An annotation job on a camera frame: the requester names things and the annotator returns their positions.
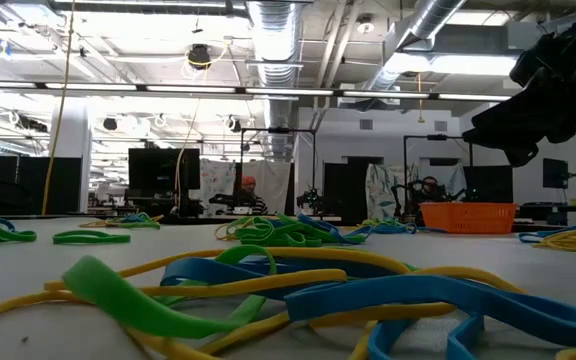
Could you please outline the small black monitor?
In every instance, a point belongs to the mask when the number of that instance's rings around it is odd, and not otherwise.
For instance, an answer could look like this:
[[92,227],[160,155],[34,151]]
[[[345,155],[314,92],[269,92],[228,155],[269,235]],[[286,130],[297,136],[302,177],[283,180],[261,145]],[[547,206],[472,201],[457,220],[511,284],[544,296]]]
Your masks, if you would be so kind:
[[542,170],[542,184],[544,188],[568,188],[569,168],[566,161],[544,158]]

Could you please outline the dark background desk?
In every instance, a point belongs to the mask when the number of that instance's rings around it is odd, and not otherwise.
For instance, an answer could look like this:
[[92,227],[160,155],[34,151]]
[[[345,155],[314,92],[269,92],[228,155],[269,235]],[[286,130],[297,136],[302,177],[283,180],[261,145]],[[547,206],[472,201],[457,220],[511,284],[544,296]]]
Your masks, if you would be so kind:
[[545,222],[547,225],[567,226],[569,213],[576,213],[576,205],[555,202],[525,203],[519,206],[517,219]]

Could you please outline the orange plastic basket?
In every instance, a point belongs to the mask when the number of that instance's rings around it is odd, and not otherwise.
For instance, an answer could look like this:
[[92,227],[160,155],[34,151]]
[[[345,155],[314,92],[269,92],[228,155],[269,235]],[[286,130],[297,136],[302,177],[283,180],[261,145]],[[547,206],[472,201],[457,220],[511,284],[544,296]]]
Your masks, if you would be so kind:
[[426,202],[420,205],[427,227],[453,234],[508,234],[517,210],[513,203]]

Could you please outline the person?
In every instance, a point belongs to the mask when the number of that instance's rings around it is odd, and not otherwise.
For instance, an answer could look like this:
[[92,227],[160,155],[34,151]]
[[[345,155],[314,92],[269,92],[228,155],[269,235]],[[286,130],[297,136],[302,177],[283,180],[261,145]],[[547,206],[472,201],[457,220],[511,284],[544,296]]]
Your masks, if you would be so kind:
[[416,192],[417,203],[438,202],[441,199],[438,180],[433,176],[422,179],[421,189]]
[[241,183],[242,196],[251,208],[252,214],[266,215],[268,208],[264,200],[255,193],[256,179],[253,176],[244,176]]

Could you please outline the patterned white cloth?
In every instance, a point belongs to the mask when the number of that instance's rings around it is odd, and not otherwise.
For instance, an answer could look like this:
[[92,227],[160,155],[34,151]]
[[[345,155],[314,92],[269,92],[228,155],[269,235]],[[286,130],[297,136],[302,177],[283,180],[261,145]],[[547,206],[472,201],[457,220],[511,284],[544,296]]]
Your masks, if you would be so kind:
[[401,165],[369,164],[365,176],[365,195],[368,219],[393,218],[397,202],[392,188],[403,184]]
[[211,204],[209,200],[215,195],[232,195],[236,180],[236,165],[234,162],[219,162],[208,159],[200,160],[199,200],[203,207],[203,217],[213,217],[218,211],[224,211],[227,206]]

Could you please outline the black panel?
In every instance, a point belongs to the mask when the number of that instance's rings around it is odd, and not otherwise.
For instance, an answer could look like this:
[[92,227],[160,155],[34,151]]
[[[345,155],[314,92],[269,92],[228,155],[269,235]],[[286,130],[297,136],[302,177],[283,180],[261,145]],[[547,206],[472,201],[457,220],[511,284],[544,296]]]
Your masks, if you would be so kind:
[[326,211],[344,222],[359,223],[366,218],[365,163],[326,163],[323,196]]

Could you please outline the large black monitor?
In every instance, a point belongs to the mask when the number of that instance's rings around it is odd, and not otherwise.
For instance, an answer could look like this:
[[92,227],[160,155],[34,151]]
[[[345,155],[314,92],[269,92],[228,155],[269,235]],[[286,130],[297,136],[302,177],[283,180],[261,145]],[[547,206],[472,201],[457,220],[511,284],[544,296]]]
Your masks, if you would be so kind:
[[200,188],[200,151],[186,148],[131,148],[128,151],[129,188],[146,194],[164,193],[175,188]]

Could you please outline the grey table mat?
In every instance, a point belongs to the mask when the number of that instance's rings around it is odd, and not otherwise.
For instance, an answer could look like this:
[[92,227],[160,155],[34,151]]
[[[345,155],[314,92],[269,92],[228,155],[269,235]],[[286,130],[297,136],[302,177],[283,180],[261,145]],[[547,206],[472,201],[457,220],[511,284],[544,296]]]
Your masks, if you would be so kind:
[[[23,220],[32,243],[0,243],[0,303],[35,293],[84,255],[121,270],[179,253],[220,249],[211,225],[134,229],[127,244],[56,245],[75,218]],[[416,267],[467,266],[494,273],[530,294],[576,306],[576,252],[540,249],[514,236],[437,233],[372,235],[364,249]],[[355,326],[311,329],[300,324],[232,348],[229,360],[346,360],[361,336]],[[553,360],[557,346],[488,320],[478,360]],[[0,316],[0,360],[149,360],[110,317],[90,306],[48,303]]]

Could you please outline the black rig frame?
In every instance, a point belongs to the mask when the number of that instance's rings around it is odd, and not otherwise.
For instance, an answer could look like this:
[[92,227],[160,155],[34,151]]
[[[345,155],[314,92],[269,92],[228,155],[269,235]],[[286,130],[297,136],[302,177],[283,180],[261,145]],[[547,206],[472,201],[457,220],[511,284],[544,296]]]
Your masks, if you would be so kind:
[[284,212],[294,213],[295,164],[298,142],[309,140],[312,155],[316,151],[316,132],[309,129],[289,127],[243,128],[240,133],[239,167],[237,187],[241,188],[244,176],[255,178],[259,161],[288,162],[292,164],[288,198]]
[[[407,141],[409,139],[425,139],[428,141],[447,141],[449,139],[457,140],[457,136],[448,136],[444,134],[433,134],[433,135],[405,135],[403,137],[403,157],[404,157],[404,183],[399,185],[399,188],[404,189],[404,207],[403,207],[403,215],[416,215],[419,212],[419,203],[415,200],[416,192],[421,189],[422,180],[416,179],[414,181],[408,181],[409,175],[409,166],[408,166],[408,149],[407,149]],[[458,192],[451,194],[448,193],[446,187],[444,185],[439,185],[439,191],[441,195],[441,199],[439,202],[451,202],[458,200],[460,197],[463,197],[467,193],[467,188],[464,187],[460,189]]]

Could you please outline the silver ventilation duct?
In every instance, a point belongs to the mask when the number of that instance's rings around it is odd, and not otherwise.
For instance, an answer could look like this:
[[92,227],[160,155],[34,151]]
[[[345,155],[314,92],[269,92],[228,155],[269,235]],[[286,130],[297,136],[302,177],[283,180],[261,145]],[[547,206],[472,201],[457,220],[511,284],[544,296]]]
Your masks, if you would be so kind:
[[[255,60],[271,65],[259,65],[257,73],[262,87],[294,88],[297,68],[298,35],[303,5],[283,1],[249,1],[247,10],[252,22]],[[264,100],[264,120],[267,128],[295,127],[293,101]],[[267,133],[266,156],[286,161],[292,155],[292,134]]]
[[404,50],[430,51],[435,37],[467,0],[417,0],[411,15],[393,23],[382,46],[383,61],[365,83],[364,90],[385,91],[406,72],[414,72],[411,56]]

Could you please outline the ceiling light strip rail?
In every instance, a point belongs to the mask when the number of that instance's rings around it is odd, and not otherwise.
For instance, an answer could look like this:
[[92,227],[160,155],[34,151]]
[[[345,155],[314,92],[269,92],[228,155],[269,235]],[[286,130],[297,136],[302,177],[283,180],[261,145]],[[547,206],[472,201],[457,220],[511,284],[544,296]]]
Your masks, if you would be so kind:
[[397,99],[464,102],[503,102],[508,95],[460,94],[436,92],[364,91],[344,89],[271,88],[207,85],[150,85],[109,83],[41,83],[0,81],[0,92],[56,94],[66,89],[71,96],[151,96],[194,98],[295,98],[337,97],[355,99]]

